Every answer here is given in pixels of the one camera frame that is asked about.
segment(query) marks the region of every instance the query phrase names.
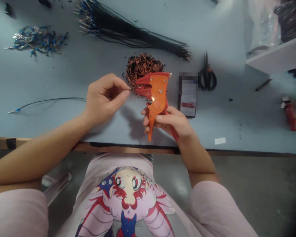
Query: blurred phone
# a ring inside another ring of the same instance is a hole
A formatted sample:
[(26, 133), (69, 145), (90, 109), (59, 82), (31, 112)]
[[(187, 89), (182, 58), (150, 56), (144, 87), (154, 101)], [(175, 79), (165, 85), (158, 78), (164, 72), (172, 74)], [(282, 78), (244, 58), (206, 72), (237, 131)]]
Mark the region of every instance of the blurred phone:
[(179, 110), (186, 117), (196, 115), (196, 87), (198, 77), (190, 73), (180, 73), (179, 77)]

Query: wire stripper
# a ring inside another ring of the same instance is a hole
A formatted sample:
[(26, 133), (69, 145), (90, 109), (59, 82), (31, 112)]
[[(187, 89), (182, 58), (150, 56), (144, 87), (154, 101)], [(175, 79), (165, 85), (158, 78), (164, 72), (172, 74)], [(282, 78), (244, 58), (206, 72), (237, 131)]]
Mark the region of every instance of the wire stripper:
[[(169, 114), (167, 112), (167, 108), (169, 106), (167, 101), (167, 85), (169, 79), (171, 78), (171, 75), (172, 73), (168, 72), (154, 72), (149, 73), (145, 77), (139, 78), (136, 81), (137, 85), (144, 84), (151, 86), (149, 88), (140, 87), (138, 89), (135, 89), (135, 93), (137, 93), (138, 95), (143, 95), (151, 101), (151, 103), (146, 103), (149, 109), (149, 142), (151, 142), (152, 130), (154, 127), (156, 116)], [(173, 138), (177, 141), (179, 139), (178, 133), (172, 125), (170, 125), (170, 128)]]

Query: pink shirt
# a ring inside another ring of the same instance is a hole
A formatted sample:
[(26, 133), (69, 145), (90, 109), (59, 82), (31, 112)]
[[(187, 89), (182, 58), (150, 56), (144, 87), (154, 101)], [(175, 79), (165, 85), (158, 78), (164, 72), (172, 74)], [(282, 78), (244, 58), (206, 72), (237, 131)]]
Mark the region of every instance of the pink shirt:
[[(56, 236), (257, 237), (226, 188), (203, 181), (192, 190), (186, 214), (155, 183), (140, 154), (103, 154), (89, 164), (73, 212)], [(0, 237), (47, 236), (42, 192), (0, 193)]]

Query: light blue table surface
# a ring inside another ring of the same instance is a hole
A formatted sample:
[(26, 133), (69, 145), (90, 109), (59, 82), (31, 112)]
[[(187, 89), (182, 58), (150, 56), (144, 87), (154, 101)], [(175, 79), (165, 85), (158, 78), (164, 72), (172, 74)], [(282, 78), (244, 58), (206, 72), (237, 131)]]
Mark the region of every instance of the light blue table surface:
[[(33, 138), (79, 115), (85, 107), (79, 100), (48, 102), (19, 114), (7, 112), (38, 100), (86, 97), (91, 82), (110, 72), (121, 77), (128, 58), (139, 52), (150, 53), (166, 64), (164, 70), (172, 73), (168, 102), (177, 107), (179, 72), (198, 72), (207, 50), (218, 85), (212, 92), (198, 93), (200, 110), (189, 120), (203, 146), (296, 153), (296, 132), (290, 131), (280, 108), (283, 95), (296, 101), (296, 79), (288, 74), (272, 75), (273, 81), (255, 92), (268, 76), (245, 65), (250, 19), (243, 1), (218, 5), (210, 0), (103, 1), (130, 21), (137, 20), (139, 27), (186, 42), (193, 55), (190, 63), (160, 50), (131, 49), (80, 35), (76, 15), (70, 12), (75, 3), (49, 1), (52, 9), (38, 1), (11, 1), (15, 18), (4, 14), (5, 1), (0, 1), (0, 137)], [(62, 48), (64, 57), (38, 54), (30, 58), (29, 50), (3, 50), (13, 45), (12, 36), (26, 25), (52, 25), (57, 33), (69, 32), (68, 46)], [(131, 95), (108, 124), (94, 128), (83, 140), (176, 146), (157, 129), (153, 141), (148, 142), (140, 114), (144, 107), (145, 99)], [(215, 145), (214, 140), (222, 137), (226, 143)]]

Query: grey floor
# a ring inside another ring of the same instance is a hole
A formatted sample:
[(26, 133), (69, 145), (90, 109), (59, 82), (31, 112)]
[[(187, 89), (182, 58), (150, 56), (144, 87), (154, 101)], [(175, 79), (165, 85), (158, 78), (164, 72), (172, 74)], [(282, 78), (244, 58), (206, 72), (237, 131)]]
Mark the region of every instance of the grey floor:
[[(0, 157), (7, 151), (0, 150)], [(49, 207), (53, 236), (72, 211), (93, 153), (71, 152), (63, 161), (73, 178)], [(220, 182), (260, 237), (291, 236), (296, 229), (296, 158), (213, 157)], [(191, 191), (178, 155), (155, 155), (155, 180), (186, 210)]]

